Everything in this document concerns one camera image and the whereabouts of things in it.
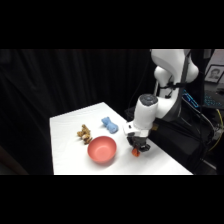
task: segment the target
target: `table surface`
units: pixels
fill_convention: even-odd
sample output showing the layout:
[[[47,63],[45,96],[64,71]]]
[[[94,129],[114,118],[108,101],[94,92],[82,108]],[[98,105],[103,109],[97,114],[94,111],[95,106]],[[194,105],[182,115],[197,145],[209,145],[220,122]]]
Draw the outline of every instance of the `table surface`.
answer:
[[[101,119],[110,117],[119,131],[110,134]],[[136,158],[132,155],[123,132],[126,123],[105,103],[96,104],[61,116],[50,118],[52,157],[55,175],[192,175],[157,145],[148,140],[150,151]],[[77,136],[85,124],[93,138],[109,136],[117,144],[115,157],[106,164],[93,162],[88,145]]]

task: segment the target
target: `blue toy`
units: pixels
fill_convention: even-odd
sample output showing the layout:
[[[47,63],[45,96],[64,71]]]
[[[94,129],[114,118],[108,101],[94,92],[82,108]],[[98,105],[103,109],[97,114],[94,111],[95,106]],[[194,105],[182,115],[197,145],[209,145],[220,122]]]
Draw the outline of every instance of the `blue toy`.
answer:
[[[109,117],[102,119],[102,122],[111,134],[114,134],[118,131],[118,126],[112,123]]]

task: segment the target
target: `blue object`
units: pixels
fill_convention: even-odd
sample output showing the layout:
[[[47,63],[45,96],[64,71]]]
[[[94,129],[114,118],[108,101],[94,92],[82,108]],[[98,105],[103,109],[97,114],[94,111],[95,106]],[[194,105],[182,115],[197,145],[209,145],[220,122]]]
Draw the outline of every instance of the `blue object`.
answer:
[[[184,90],[183,92],[183,98],[187,100],[194,108],[199,109],[199,105],[197,104],[197,102],[192,98],[189,93],[187,93],[186,90]]]
[[[111,134],[114,134],[118,131],[118,126],[112,123],[109,117],[102,119],[102,122]]]

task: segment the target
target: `small toy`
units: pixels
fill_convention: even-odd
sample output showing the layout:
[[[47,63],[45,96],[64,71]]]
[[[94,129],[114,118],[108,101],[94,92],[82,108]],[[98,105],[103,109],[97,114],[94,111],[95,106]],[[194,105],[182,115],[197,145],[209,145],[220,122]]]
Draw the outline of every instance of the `small toy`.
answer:
[[[82,138],[85,145],[88,145],[92,141],[90,130],[83,124],[82,131],[77,132],[77,135]]]
[[[138,149],[133,149],[132,150],[132,155],[135,157],[139,157],[140,156],[140,152],[138,151]]]
[[[118,126],[112,123],[109,117],[102,119],[102,122],[111,134],[114,134],[118,131]]]

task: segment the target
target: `black curtain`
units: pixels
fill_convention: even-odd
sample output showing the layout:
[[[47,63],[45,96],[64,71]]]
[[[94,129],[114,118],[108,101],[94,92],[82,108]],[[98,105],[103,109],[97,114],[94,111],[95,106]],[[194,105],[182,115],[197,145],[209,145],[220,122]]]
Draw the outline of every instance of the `black curtain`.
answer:
[[[148,49],[0,50],[0,145],[29,174],[53,174],[49,118],[105,102],[124,117],[153,93]]]

